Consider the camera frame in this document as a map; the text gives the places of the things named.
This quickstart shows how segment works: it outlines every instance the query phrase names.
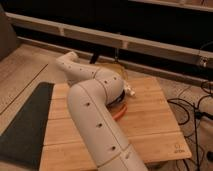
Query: wire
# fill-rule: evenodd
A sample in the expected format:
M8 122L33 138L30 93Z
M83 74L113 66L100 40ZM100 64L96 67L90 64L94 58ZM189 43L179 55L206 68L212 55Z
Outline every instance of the wire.
M205 84L207 84L207 83L208 83L208 89L209 89L209 91L205 88L205 87L206 87ZM201 83L201 89L202 89L205 93L210 94L210 95L212 95L212 97L213 97L213 93L212 93L212 83L211 83L211 81L204 81L204 82L202 82L202 83Z
M168 99L167 101L170 103L171 101L174 101L174 100L185 102L186 104L188 104L189 106L191 106L194 109L194 105L193 104L191 104L187 100L184 100L184 99L181 99L181 98L171 98L171 99Z
M196 142L194 141L194 140L192 140L191 138L186 138L186 139L188 139L188 140L190 140L193 144L196 144ZM199 149L201 150L201 152L202 152L202 156L201 156L201 159L200 159L200 161L199 161L199 164L200 164L200 166L202 165L202 163L203 163L203 160L204 160L204 156L205 156L205 150L204 150L204 148L201 146L201 145L199 145L198 144L198 147L199 147ZM188 159L189 161L191 161L193 164L195 164L195 165L197 165L197 163L194 161L194 160L192 160L192 159Z
M127 105L124 104L119 112L113 115L113 119L118 121L127 111Z
M179 106L180 108L182 108L182 109L186 112L187 119L186 119L184 122L178 122L178 125L185 125L186 123L188 123L189 120L190 120L189 111L188 111L185 107L183 107L181 104L179 104L179 103L175 103L175 102L173 102L173 101L168 101L168 102L171 103L171 104L174 104L174 105Z
M208 98L208 97L211 97L211 95L203 96L203 97L201 97L201 98L198 100L197 107L196 107L198 110L200 109L200 104L201 104L201 102L202 102L204 99Z
M201 123L201 120L198 122L198 124L197 124L197 126L196 126L196 129L199 128L200 123ZM184 135L184 138L189 138L189 137L193 136L194 134L195 134L195 130L194 130L191 134L189 134L189 135Z
M190 170L189 170L189 166L188 166L186 160L183 159L183 163L184 163L184 165L185 165L185 167L186 167L186 170L187 170L187 171L190 171Z

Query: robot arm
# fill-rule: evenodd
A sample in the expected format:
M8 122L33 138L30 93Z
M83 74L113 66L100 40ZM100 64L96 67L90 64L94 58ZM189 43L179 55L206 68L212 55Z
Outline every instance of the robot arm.
M78 64L70 52L57 59L68 82L68 108L99 171L147 171L106 105L123 91L119 74L102 67Z

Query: wooden cutting board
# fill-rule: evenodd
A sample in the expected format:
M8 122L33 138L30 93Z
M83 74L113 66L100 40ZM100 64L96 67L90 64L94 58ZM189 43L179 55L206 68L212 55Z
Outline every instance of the wooden cutting board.
M182 132L154 77L128 81L135 97L126 97L126 114L118 121L145 163L191 157ZM41 171L96 170L67 110L67 84L54 86L42 152ZM120 106L110 109L116 112Z

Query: dark gray mat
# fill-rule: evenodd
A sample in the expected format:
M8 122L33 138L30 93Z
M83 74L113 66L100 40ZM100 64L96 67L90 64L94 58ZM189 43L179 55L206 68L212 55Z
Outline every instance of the dark gray mat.
M40 83L0 137L0 160L38 169L53 84Z

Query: gray cloth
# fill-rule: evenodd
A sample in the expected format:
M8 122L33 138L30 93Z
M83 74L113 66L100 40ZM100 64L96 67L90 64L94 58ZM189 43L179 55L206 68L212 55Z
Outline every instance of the gray cloth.
M0 61L19 46L19 41L0 4Z
M0 161L39 169L53 84L40 83L0 136Z

